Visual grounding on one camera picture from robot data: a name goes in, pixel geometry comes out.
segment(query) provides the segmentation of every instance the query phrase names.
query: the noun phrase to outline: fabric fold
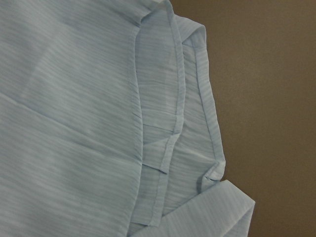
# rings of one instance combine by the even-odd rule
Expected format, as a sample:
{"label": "fabric fold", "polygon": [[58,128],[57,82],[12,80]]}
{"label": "fabric fold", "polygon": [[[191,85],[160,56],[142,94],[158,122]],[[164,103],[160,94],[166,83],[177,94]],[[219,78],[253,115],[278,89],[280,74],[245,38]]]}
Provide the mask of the fabric fold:
{"label": "fabric fold", "polygon": [[247,237],[255,202],[225,180],[132,237]]}

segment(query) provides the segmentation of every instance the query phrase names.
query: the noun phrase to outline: brown background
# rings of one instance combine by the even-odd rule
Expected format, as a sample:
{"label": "brown background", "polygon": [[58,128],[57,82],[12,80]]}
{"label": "brown background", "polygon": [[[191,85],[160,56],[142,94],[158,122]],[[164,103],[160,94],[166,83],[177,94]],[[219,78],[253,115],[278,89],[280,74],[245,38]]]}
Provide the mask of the brown background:
{"label": "brown background", "polygon": [[316,237],[316,0],[172,0],[206,26],[230,180],[249,237]]}

